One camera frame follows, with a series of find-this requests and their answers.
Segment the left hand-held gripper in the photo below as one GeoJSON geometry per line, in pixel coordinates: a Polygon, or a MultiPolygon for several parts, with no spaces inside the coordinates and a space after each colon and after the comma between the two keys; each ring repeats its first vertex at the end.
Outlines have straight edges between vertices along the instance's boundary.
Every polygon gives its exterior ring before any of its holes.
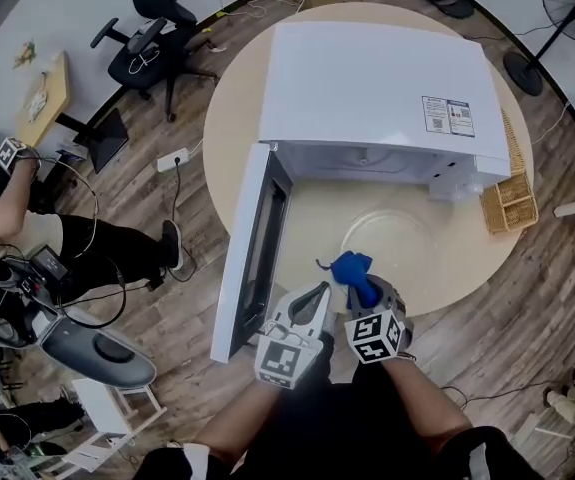
{"type": "Polygon", "coordinates": [[[323,350],[320,335],[331,288],[328,282],[286,293],[259,337],[254,363],[259,381],[293,390],[323,350]]]}

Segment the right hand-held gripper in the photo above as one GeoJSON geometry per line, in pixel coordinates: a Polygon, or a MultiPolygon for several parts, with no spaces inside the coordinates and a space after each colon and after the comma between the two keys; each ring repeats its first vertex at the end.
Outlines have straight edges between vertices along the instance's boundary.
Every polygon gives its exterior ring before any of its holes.
{"type": "Polygon", "coordinates": [[[358,290],[349,286],[351,318],[345,322],[349,346],[362,364],[401,356],[411,345],[414,331],[406,305],[393,285],[376,275],[369,275],[369,282],[377,292],[377,304],[364,308],[358,290]]]}

